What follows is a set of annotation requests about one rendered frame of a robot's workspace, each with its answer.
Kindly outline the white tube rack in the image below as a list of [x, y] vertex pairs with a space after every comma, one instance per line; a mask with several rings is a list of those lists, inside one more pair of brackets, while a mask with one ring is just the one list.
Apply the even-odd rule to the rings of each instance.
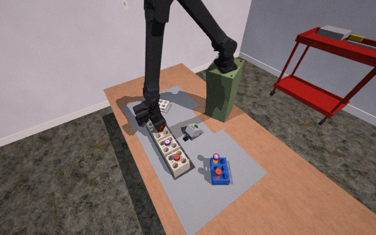
[[[166, 100], [161, 100], [160, 101], [162, 102], [159, 102], [159, 107], [160, 107], [160, 110], [161, 110], [161, 113], [163, 114], [166, 114], [170, 108], [170, 103], [169, 101], [166, 101]], [[167, 103], [164, 103], [164, 102], [167, 102]]]

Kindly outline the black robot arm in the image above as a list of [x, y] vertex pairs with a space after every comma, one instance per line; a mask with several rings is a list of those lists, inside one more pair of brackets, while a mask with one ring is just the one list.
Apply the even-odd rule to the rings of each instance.
[[[174, 0], [144, 0], [146, 37], [145, 37], [145, 80], [143, 96], [145, 101], [133, 107], [136, 121], [144, 127], [149, 118], [152, 123], [159, 122], [160, 112], [160, 69], [163, 49], [165, 24], [169, 21], [170, 6]], [[219, 57], [214, 63], [223, 74], [237, 69], [234, 63], [234, 53], [237, 42], [228, 37], [219, 27], [201, 0], [177, 0], [193, 20], [211, 40], [213, 51], [218, 51]], [[153, 115], [155, 116], [153, 116]]]

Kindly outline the blue tube rack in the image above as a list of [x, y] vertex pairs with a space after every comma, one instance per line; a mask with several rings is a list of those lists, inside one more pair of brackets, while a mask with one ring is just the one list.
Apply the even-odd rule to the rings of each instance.
[[[213, 158], [210, 160], [210, 167], [211, 167], [211, 181], [212, 185], [228, 185], [230, 182], [229, 171], [227, 166], [226, 158], [219, 158], [218, 163], [212, 163]], [[215, 179], [215, 169], [220, 168], [222, 170], [222, 174], [219, 179]]]

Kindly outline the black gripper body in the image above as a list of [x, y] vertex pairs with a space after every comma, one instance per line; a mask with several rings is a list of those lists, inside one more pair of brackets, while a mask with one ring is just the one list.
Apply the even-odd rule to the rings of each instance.
[[[153, 115], [153, 114], [151, 114], [151, 115]], [[166, 120], [162, 116], [161, 111], [158, 114], [155, 114], [155, 115], [158, 115], [158, 119], [159, 119], [159, 122], [153, 124], [154, 127], [157, 129], [157, 128], [163, 126], [163, 124], [166, 123]], [[155, 116], [155, 115], [153, 115], [153, 116]]]

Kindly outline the grey flat mat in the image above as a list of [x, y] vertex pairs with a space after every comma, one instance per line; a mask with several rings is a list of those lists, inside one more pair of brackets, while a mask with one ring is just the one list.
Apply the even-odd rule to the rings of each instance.
[[[133, 107], [145, 98], [123, 106], [186, 235], [194, 235], [233, 201], [246, 192], [267, 172], [223, 129], [213, 133], [192, 111], [196, 104], [178, 85], [159, 92], [160, 99], [169, 101], [170, 108], [162, 114], [174, 137], [183, 148], [194, 169], [174, 180], [146, 125], [140, 127]], [[201, 135], [191, 140], [186, 136], [188, 124], [196, 123]], [[210, 159], [217, 153], [226, 158], [230, 182], [212, 185]]]

